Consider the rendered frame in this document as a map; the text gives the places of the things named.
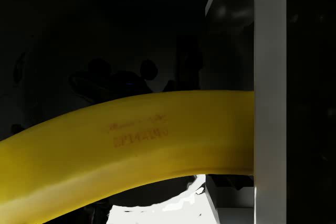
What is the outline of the yellow banana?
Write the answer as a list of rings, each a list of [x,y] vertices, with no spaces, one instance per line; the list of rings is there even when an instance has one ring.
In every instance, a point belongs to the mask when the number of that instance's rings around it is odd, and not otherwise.
[[[252,91],[136,95],[0,141],[0,224],[44,224],[166,179],[253,172]]]

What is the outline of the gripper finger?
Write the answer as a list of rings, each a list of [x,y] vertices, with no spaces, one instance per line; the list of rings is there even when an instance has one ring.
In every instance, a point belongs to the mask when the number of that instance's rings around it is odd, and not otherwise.
[[[252,175],[206,175],[208,197],[217,224],[254,224]]]
[[[203,89],[254,88],[254,0],[207,0]]]

